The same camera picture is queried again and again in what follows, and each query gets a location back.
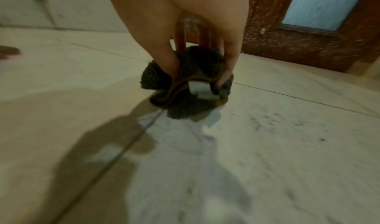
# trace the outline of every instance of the wooden door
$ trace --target wooden door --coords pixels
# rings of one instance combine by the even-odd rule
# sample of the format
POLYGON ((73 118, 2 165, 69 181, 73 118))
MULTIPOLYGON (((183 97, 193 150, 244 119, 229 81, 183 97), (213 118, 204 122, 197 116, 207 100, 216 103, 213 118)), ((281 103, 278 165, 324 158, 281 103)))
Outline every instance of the wooden door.
POLYGON ((287 15, 293 12, 294 16, 294 11, 297 11, 292 5, 311 6, 309 9, 313 9, 315 2, 312 0, 298 0, 298 3, 297 0, 257 0, 251 6, 253 10, 247 22, 242 51, 282 61, 347 71, 380 39, 380 0, 345 0, 345 6, 335 10, 333 16, 323 15, 323 11, 339 8, 342 5, 339 1, 336 0, 335 5, 327 6, 325 10, 316 8, 322 12, 320 16, 325 18, 321 26, 326 27, 326 23, 340 16, 342 20, 339 26, 335 20, 335 26, 315 28, 310 26, 320 22, 320 19, 309 26, 297 25, 294 20, 294 25, 287 24, 287 15))

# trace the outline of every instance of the tile floor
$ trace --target tile floor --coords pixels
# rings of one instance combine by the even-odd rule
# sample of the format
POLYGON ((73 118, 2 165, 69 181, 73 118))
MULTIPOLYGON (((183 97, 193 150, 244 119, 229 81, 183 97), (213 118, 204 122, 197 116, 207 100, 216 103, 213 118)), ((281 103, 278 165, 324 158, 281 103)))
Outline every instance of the tile floor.
POLYGON ((1 224, 378 224, 380 82, 242 55, 172 120, 128 33, 0 28, 1 224))

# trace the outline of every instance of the hand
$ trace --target hand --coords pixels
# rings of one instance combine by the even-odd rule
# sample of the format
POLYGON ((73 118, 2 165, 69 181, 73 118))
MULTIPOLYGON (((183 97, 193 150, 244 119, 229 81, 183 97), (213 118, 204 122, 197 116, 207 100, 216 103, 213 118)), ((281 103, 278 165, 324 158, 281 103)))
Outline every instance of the hand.
POLYGON ((170 45, 186 48, 185 21, 197 23, 199 45, 224 53, 226 70, 218 85, 229 79, 239 58, 249 0, 111 0, 133 38, 166 73, 175 77, 179 60, 170 45))

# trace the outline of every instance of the glass panel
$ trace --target glass panel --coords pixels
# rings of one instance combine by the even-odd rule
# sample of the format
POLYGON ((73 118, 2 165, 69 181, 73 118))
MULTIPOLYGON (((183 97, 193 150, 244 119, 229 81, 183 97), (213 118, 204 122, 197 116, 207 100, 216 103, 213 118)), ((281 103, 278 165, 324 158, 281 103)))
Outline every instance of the glass panel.
POLYGON ((292 0, 283 24, 338 30, 359 0, 292 0))

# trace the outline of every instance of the white tag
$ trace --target white tag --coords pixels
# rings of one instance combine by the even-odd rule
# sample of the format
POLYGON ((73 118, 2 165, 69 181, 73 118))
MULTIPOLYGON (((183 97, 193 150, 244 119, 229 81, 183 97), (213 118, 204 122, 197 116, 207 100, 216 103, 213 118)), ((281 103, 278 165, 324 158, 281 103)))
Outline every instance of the white tag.
POLYGON ((196 95, 199 99, 218 100, 220 98, 218 95, 214 95, 208 82, 189 81, 188 83, 190 93, 196 95))

